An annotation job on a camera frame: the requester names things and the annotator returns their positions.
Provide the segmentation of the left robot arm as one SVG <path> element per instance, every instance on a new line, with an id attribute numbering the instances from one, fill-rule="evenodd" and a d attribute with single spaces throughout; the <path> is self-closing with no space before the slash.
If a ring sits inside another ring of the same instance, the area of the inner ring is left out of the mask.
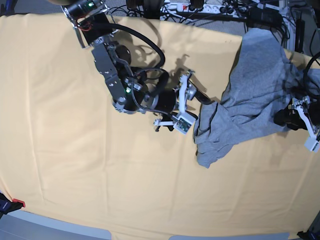
<path id="1" fill-rule="evenodd" d="M 291 90 L 293 96 L 287 106 L 279 110 L 273 117 L 273 122 L 290 130 L 299 129 L 308 132 L 304 146 L 311 152 L 320 149 L 320 70 L 312 69 L 318 61 L 316 53 L 302 71 L 298 87 Z"/>

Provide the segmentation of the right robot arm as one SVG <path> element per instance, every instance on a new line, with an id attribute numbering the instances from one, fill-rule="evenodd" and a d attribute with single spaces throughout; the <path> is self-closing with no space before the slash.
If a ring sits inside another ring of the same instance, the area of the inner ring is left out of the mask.
<path id="1" fill-rule="evenodd" d="M 61 9 L 71 22 L 79 43 L 92 47 L 97 71 L 111 94 L 112 105 L 124 114 L 150 112 L 158 114 L 153 125 L 169 131 L 177 130 L 186 134 L 198 117 L 188 111 L 187 102 L 197 99 L 203 105 L 212 101 L 192 82 L 193 70 L 179 77 L 174 87 L 168 87 L 169 73 L 162 67 L 165 63 L 163 51 L 149 38 L 136 30 L 117 24 L 109 14 L 104 0 L 68 0 Z M 160 57 L 153 67 L 132 66 L 129 49 L 114 40 L 115 33 L 126 32 L 146 43 Z"/>

